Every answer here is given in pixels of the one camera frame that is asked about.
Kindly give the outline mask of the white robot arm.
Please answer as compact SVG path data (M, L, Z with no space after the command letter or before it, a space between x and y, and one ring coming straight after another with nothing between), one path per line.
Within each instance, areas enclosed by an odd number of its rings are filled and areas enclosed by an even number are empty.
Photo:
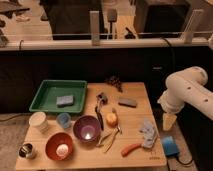
M198 66L174 72L166 78L166 90L157 101L164 111L164 131L172 128L176 122L177 113L186 103L213 121L213 92L204 87L207 81L207 72Z

